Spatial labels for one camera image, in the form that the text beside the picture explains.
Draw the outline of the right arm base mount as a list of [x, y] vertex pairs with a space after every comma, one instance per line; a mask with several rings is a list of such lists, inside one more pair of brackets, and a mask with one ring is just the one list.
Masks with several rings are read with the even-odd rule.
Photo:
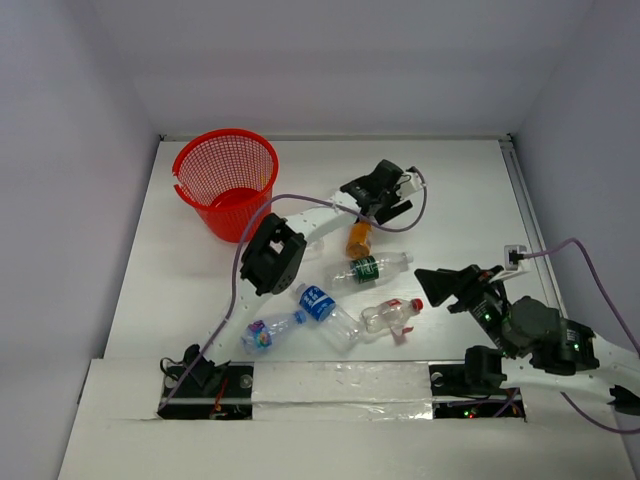
[[445, 419], [526, 419], [521, 392], [487, 383], [470, 383], [462, 363], [429, 366], [432, 414]]

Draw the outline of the red cap clear bottle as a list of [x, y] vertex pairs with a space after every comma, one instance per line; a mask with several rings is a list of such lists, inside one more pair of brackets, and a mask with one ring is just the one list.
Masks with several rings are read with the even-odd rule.
[[390, 336], [396, 345], [406, 342], [407, 336], [414, 330], [409, 322], [424, 308], [420, 298], [410, 300], [393, 298], [377, 306], [361, 311], [360, 320], [364, 326], [364, 343], [374, 343]]

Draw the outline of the clear unlabelled plastic bottle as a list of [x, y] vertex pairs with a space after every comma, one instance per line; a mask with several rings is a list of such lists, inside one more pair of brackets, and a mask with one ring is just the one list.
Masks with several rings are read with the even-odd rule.
[[309, 243], [304, 251], [303, 261], [315, 261], [323, 256], [325, 243], [323, 239], [319, 239], [315, 242]]

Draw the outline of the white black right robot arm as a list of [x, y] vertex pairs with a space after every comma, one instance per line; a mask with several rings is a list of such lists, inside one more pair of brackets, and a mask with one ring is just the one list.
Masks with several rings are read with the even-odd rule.
[[595, 355], [595, 332], [529, 296], [511, 302], [504, 285], [509, 274], [502, 266], [482, 269], [475, 264], [462, 270], [414, 271], [431, 306], [453, 297], [449, 313], [469, 314], [494, 344], [469, 347], [462, 364], [438, 367], [440, 378], [432, 382], [436, 394], [498, 394], [507, 380], [505, 359], [529, 357], [533, 368], [559, 376], [602, 367]]

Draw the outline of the red mesh plastic basket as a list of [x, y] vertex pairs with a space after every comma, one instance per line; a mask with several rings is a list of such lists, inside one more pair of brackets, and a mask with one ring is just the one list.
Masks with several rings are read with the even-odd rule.
[[264, 137], [227, 128], [191, 140], [176, 157], [172, 174], [178, 196], [219, 239], [238, 243], [256, 211], [272, 198], [279, 158]]

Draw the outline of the blue label clear bottle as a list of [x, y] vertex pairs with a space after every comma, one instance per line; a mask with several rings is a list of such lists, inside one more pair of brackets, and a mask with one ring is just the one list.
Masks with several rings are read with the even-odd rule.
[[350, 351], [360, 339], [361, 323], [316, 285], [298, 282], [292, 287], [296, 303], [311, 318], [319, 335], [337, 352]]

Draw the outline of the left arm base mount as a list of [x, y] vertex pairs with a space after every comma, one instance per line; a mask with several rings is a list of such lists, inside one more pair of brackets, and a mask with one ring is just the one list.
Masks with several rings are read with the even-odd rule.
[[164, 420], [251, 420], [253, 376], [252, 363], [222, 366], [204, 387], [189, 375], [167, 404], [158, 407], [158, 416]]

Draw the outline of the silver foil tape strip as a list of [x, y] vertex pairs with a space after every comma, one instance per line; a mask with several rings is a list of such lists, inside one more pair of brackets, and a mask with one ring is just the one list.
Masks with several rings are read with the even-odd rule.
[[410, 421], [433, 418], [425, 362], [282, 362], [254, 368], [257, 421]]

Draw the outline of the orange juice bottle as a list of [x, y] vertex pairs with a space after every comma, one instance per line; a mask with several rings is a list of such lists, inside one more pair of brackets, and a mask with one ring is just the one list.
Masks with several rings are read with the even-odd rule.
[[352, 260], [359, 260], [371, 253], [370, 234], [372, 226], [369, 223], [358, 221], [350, 229], [345, 253]]

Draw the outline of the green label clear bottle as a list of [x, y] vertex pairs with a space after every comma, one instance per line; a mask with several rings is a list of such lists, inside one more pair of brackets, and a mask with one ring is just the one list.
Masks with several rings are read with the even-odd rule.
[[382, 285], [407, 272], [414, 261], [409, 252], [383, 252], [325, 268], [324, 285], [333, 291], [347, 291], [362, 285]]

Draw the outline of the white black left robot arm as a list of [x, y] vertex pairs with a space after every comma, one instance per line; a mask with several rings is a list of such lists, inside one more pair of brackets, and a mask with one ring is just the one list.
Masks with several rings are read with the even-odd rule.
[[228, 309], [196, 356], [185, 362], [176, 385], [186, 380], [198, 394], [215, 392], [221, 383], [220, 368], [232, 359], [243, 327], [293, 283], [308, 245], [355, 220], [381, 231], [406, 232], [417, 223], [400, 228], [385, 223], [411, 209], [409, 197], [418, 192], [427, 199], [426, 180], [417, 167], [404, 171], [383, 160], [372, 173], [344, 184], [326, 200], [301, 194], [274, 196], [268, 204], [300, 200], [312, 207], [289, 217], [275, 213], [263, 219], [251, 217], [249, 224], [257, 230], [252, 237], [244, 232], [236, 249]]

